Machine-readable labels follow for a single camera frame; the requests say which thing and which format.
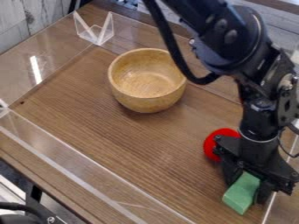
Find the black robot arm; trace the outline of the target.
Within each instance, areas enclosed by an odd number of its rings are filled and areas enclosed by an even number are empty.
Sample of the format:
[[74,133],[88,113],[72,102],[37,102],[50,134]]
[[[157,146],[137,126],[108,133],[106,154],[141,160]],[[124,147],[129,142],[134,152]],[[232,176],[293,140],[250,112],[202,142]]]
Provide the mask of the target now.
[[236,131],[210,136],[205,149],[220,161],[225,183],[241,174],[257,181],[253,201],[264,203],[273,192],[290,194],[299,172],[278,153],[281,134],[299,119],[299,75],[285,51],[274,46],[257,12],[226,0],[161,0],[190,33],[190,50],[209,74],[194,77],[184,61],[164,18],[158,29],[174,64],[197,85],[221,76],[237,83],[242,116]]

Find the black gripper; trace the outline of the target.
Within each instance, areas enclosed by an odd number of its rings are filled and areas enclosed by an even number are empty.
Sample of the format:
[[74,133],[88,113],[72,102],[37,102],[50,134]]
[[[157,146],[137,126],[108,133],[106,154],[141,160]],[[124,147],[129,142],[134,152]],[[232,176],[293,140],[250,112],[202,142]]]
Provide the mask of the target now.
[[220,157],[224,182],[230,186],[242,172],[260,179],[256,203],[265,204],[273,191],[290,195],[299,173],[284,161],[277,150],[277,139],[253,141],[245,137],[216,135],[213,153]]

